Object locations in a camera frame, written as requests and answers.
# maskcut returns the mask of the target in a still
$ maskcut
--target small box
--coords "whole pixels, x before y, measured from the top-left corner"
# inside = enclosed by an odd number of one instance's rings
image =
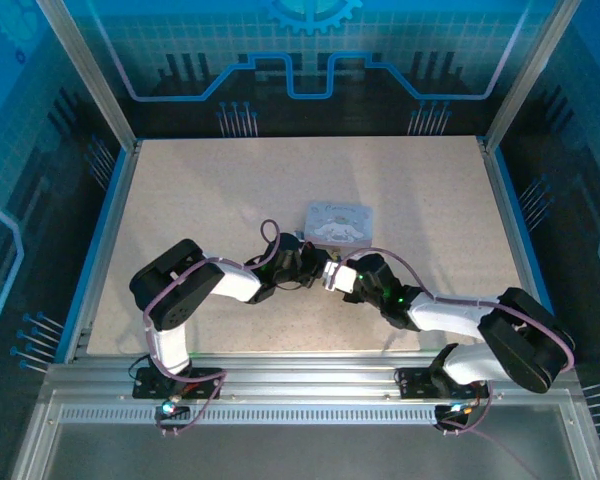
[[[312,202],[307,210],[304,238],[316,246],[347,250],[370,247],[373,210],[362,205]]]

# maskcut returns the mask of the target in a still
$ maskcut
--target wire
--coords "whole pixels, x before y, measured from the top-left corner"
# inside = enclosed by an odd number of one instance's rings
[[[422,289],[422,291],[425,293],[425,295],[427,295],[434,302],[447,303],[447,304],[452,304],[452,305],[466,305],[466,306],[474,306],[474,307],[481,307],[481,306],[491,307],[494,309],[501,310],[505,313],[508,313],[509,315],[512,315],[512,316],[522,320],[523,322],[527,323],[528,325],[531,325],[532,327],[534,327],[537,330],[544,333],[547,337],[549,337],[553,342],[556,343],[556,345],[558,345],[564,351],[564,354],[567,357],[567,362],[561,371],[566,372],[573,368],[575,359],[573,356],[573,352],[571,352],[571,349],[569,348],[569,346],[558,335],[556,335],[554,332],[549,330],[547,327],[545,327],[540,322],[531,318],[529,315],[519,312],[511,307],[506,306],[506,305],[500,305],[499,303],[495,303],[495,302],[438,297],[438,296],[434,295],[426,287],[426,285],[424,284],[424,282],[422,281],[420,276],[417,274],[417,272],[413,269],[413,267],[411,265],[409,265],[402,257],[396,255],[393,252],[390,252],[389,250],[385,250],[383,248],[375,248],[375,247],[361,248],[359,250],[355,250],[355,251],[349,253],[348,255],[344,256],[340,260],[338,265],[336,266],[336,268],[333,272],[333,275],[331,276],[331,281],[329,282],[329,288],[330,289],[333,288],[333,284],[335,283],[335,279],[336,279],[336,275],[338,274],[338,270],[340,270],[342,265],[344,265],[347,260],[353,258],[354,256],[357,256],[357,255],[360,255],[360,254],[366,253],[366,252],[383,253],[383,254],[393,258],[394,260],[397,260],[407,270],[409,270],[409,273],[415,279],[415,281],[418,283],[418,286]],[[469,426],[464,426],[461,423],[454,422],[451,420],[442,420],[441,423],[445,423],[447,425],[456,427],[458,429],[458,430],[456,430],[458,435],[464,434],[464,433],[474,433],[475,435],[478,435],[486,440],[493,442],[495,445],[499,446],[502,450],[507,452],[511,456],[511,458],[513,458],[522,468],[524,468],[529,473],[529,475],[531,475],[533,478],[535,478],[537,480],[540,480],[540,477],[518,455],[516,455],[506,445],[504,445],[502,442],[500,442],[496,438],[494,438],[486,433],[476,430],[478,425],[480,425],[484,421],[484,419],[487,417],[487,414],[489,413],[491,404],[493,402],[493,391],[491,388],[491,384],[489,382],[487,382],[487,390],[489,391],[489,397],[487,399],[487,404],[485,405],[484,410],[480,414],[480,417],[478,417],[478,420],[476,420],[473,424],[471,424]]]
[[[193,418],[193,420],[191,420],[189,423],[187,423],[184,427],[182,427],[180,429],[178,429],[177,427],[174,427],[173,430],[168,430],[163,427],[162,422],[158,418],[156,420],[156,426],[162,430],[163,435],[166,435],[166,434],[172,434],[174,436],[179,435],[180,433],[185,432],[185,431],[189,430],[191,427],[193,427],[194,425],[196,425],[200,421],[202,416],[204,415],[204,412],[207,411],[207,408],[209,408],[209,405],[211,404],[211,400],[216,397],[216,395],[222,388],[222,385],[224,385],[224,380],[225,380],[226,376],[227,376],[227,372],[225,372],[225,371],[221,372],[221,377],[219,377],[218,385],[216,385],[216,388],[214,388],[213,392],[211,393],[211,395],[209,396],[207,401],[204,402],[204,405],[202,406],[202,408],[200,409],[198,414]]]
[[[136,380],[138,380],[138,377],[131,375],[131,369],[133,367],[135,367],[137,364],[139,364],[141,361],[146,360],[148,358],[149,358],[149,355],[143,355],[142,357],[138,358],[135,362],[133,362],[131,365],[129,365],[129,368],[127,369],[127,375],[129,375],[134,382]]]
[[[508,453],[509,456],[511,456],[511,458],[513,458],[518,465],[520,465],[522,468],[524,468],[531,477],[535,478],[536,480],[540,480],[540,476],[536,472],[534,472],[531,469],[531,467],[529,467],[529,465],[527,465],[526,462],[522,458],[520,458],[513,450],[511,450],[509,447],[507,447],[504,443],[502,443],[497,438],[492,437],[491,435],[488,435],[488,434],[486,434],[484,432],[481,432],[479,430],[469,430],[467,428],[464,428],[462,426],[462,424],[458,423],[458,422],[454,422],[454,421],[451,421],[451,420],[443,420],[443,422],[446,423],[447,425],[451,425],[453,427],[457,427],[459,429],[458,433],[471,432],[471,433],[473,433],[475,435],[478,435],[479,437],[484,438],[485,440],[487,440],[489,442],[492,442],[494,445],[497,445],[503,451],[505,451],[506,453]]]
[[[156,305],[158,303],[160,303],[176,287],[178,287],[179,285],[184,283],[184,281],[189,277],[189,275],[191,275],[196,270],[202,268],[207,263],[223,263],[226,265],[231,265],[232,267],[235,267],[235,268],[239,268],[241,270],[255,270],[256,268],[260,268],[262,265],[265,265],[266,263],[268,263],[273,258],[273,256],[278,251],[278,248],[280,247],[280,227],[278,226],[278,224],[276,223],[275,220],[268,218],[265,221],[263,221],[262,224],[260,225],[260,234],[262,235],[262,238],[265,240],[265,242],[267,242],[268,244],[272,243],[267,238],[267,236],[264,232],[264,227],[268,223],[273,225],[273,227],[276,231],[276,238],[273,241],[274,246],[271,249],[271,252],[269,253],[269,255],[267,255],[267,257],[264,260],[261,260],[260,262],[254,264],[254,265],[249,265],[249,266],[241,265],[237,262],[234,262],[233,260],[228,260],[228,259],[222,258],[222,257],[209,257],[209,258],[200,260],[199,262],[196,262],[193,265],[191,265],[189,268],[187,268],[184,272],[182,272],[181,275],[179,275],[175,280],[173,280],[169,285],[167,285],[164,290],[162,290],[158,295],[156,295],[155,298],[153,300],[151,300],[151,302],[149,302],[149,305],[147,305],[147,307],[144,309],[144,311],[142,313],[142,321],[144,322],[144,326],[145,326],[145,328],[144,328],[145,337],[147,339],[147,345],[149,347],[149,356],[150,356],[153,364],[156,366],[156,368],[162,375],[164,375],[165,377],[171,378],[173,380],[176,380],[178,382],[187,383],[187,384],[188,383],[202,383],[202,382],[209,382],[212,380],[218,380],[218,385],[214,389],[211,396],[207,399],[206,403],[204,404],[204,406],[202,407],[202,409],[200,410],[198,415],[193,419],[193,421],[191,423],[189,423],[185,427],[181,428],[179,430],[180,432],[187,430],[188,428],[193,426],[199,420],[199,418],[202,416],[202,414],[204,414],[206,409],[209,407],[211,399],[216,396],[216,394],[220,391],[220,388],[224,384],[224,380],[225,380],[225,377],[227,376],[227,372],[226,372],[226,370],[222,370],[218,373],[214,373],[211,375],[204,375],[202,377],[194,377],[194,378],[183,377],[182,375],[176,375],[176,374],[171,373],[164,366],[162,361],[160,361],[156,345],[153,342],[154,339],[153,339],[153,335],[151,334],[151,332],[153,331],[153,321],[151,320],[151,317],[150,317],[151,311],[156,307]]]
[[[527,323],[528,325],[531,325],[532,327],[534,327],[537,330],[540,330],[543,334],[545,334],[547,337],[549,337],[556,345],[558,345],[564,352],[565,356],[567,357],[567,362],[566,362],[565,366],[562,368],[561,372],[567,372],[573,368],[573,366],[575,364],[575,358],[574,358],[573,352],[571,351],[569,346],[565,343],[564,340],[562,340],[558,335],[556,335],[556,333],[552,332],[550,329],[545,327],[543,324],[541,324],[537,320],[531,318],[529,315],[527,315],[525,313],[515,310],[514,308],[508,307],[506,305],[500,305],[499,303],[495,303],[495,302],[438,297],[437,295],[434,295],[425,286],[424,282],[420,279],[420,277],[418,276],[418,274],[416,273],[416,271],[413,269],[413,267],[411,265],[409,265],[400,256],[396,255],[393,252],[390,252],[389,250],[385,250],[384,248],[375,248],[375,247],[361,248],[359,250],[355,250],[355,251],[349,253],[348,255],[345,255],[342,258],[342,260],[340,260],[340,262],[338,263],[338,265],[336,266],[336,268],[333,272],[333,275],[331,276],[331,281],[329,282],[329,289],[333,289],[333,284],[335,283],[336,275],[338,274],[338,270],[340,270],[340,267],[342,267],[346,263],[347,260],[353,258],[354,256],[357,256],[357,255],[360,255],[360,254],[366,253],[366,252],[383,253],[383,254],[393,258],[394,260],[397,260],[398,262],[400,262],[407,270],[409,270],[409,273],[415,279],[415,281],[417,282],[418,286],[422,289],[424,294],[427,295],[427,297],[429,297],[431,300],[433,300],[434,303],[440,302],[440,303],[446,303],[446,304],[450,304],[450,305],[466,305],[466,306],[470,306],[470,307],[495,308],[497,310],[501,310],[505,313],[508,313],[509,315],[512,315],[512,316],[522,320],[523,322]]]
[[[286,287],[282,287],[280,285],[276,285],[276,288],[279,288],[280,290],[285,290],[287,292],[293,292],[294,290],[300,290],[302,288],[302,285],[296,285],[293,288],[286,288]]]

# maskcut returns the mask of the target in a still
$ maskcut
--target aluminum frame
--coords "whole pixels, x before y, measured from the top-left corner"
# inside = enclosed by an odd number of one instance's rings
[[[152,422],[148,412],[158,402],[130,398],[132,384],[127,368],[135,357],[86,354],[90,326],[104,286],[140,148],[138,145],[128,156],[120,181],[113,186],[115,194],[107,228],[96,252],[71,339],[72,347],[65,357],[68,364],[49,368],[14,470],[14,479],[33,479],[44,474],[52,461],[52,446],[59,423],[85,423],[84,418],[77,421],[75,414],[72,417],[63,412],[92,412],[87,414],[90,415],[88,423]],[[503,173],[495,155],[484,152],[484,159],[522,285],[539,298],[538,285],[522,242],[519,223],[513,214]],[[370,407],[395,412],[410,411],[414,407],[432,408],[438,404],[400,400],[393,381],[394,368],[426,367],[434,356],[432,352],[233,354],[203,355],[196,362],[200,366],[220,366],[228,371],[222,399],[215,401],[210,411],[231,408],[248,414],[258,409],[273,414],[281,406],[292,410],[315,406],[322,411],[334,412],[344,406],[360,412]],[[600,479],[600,441],[575,372],[560,375],[545,395],[532,394],[508,382],[495,383],[494,395],[496,408],[498,405],[558,407],[580,477]]]
[[[306,411],[307,408],[319,407],[327,415],[312,423],[333,424],[334,419],[338,420],[338,414],[334,416],[328,412],[342,411],[342,407],[346,407],[354,413],[381,412],[371,419],[357,420],[355,414],[350,415],[348,420],[345,419],[349,423],[414,424],[418,422],[400,421],[399,413],[395,412],[413,411],[414,408],[426,410],[426,407],[433,408],[437,402],[401,400],[393,381],[393,369],[428,366],[433,358],[432,354],[423,353],[205,355],[198,358],[197,363],[200,366],[221,366],[228,371],[222,398],[213,402],[210,412],[257,409],[268,413],[281,408]],[[150,413],[160,402],[130,397],[132,382],[127,376],[127,368],[133,359],[92,357],[72,365],[50,367],[12,478],[43,478],[53,461],[53,445],[61,424],[104,423],[113,426],[152,423],[152,416],[147,412]],[[544,395],[530,393],[511,382],[494,383],[493,392],[494,408],[511,405],[558,407],[580,477],[600,479],[600,444],[575,372],[560,375]],[[79,410],[90,412],[87,414],[89,418],[76,415]],[[395,420],[384,412],[394,412]],[[214,422],[212,419],[207,423],[226,424],[227,421]],[[253,423],[267,422],[263,416],[262,421]],[[294,422],[282,420],[278,423]]]
[[[518,114],[536,80],[580,6],[581,0],[557,0],[544,24],[540,38],[527,56],[487,132],[487,152],[493,153]]]
[[[37,3],[120,146],[132,151],[136,143],[133,130],[66,5],[62,0]]]

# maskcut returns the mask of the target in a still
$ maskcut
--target enclosure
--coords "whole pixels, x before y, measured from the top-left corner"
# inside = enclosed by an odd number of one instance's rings
[[[318,283],[210,296],[187,350],[227,379],[163,439],[131,278],[183,238],[262,255],[312,201],[371,207],[444,294],[523,288],[575,371],[494,382],[495,441],[444,436],[394,369],[475,339]],[[0,478],[476,471],[600,478],[600,0],[0,1]]]

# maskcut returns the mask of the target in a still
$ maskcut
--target connector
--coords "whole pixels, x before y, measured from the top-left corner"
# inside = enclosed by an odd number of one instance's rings
[[[338,270],[338,274],[336,275],[335,282],[333,282],[333,286],[329,286],[331,285],[331,280],[337,266],[338,262],[327,261],[327,264],[324,267],[324,272],[322,273],[322,278],[324,279],[324,288],[330,292],[335,290],[340,290],[341,292],[346,293],[353,292],[353,284],[356,281],[358,272],[345,265],[341,266]]]

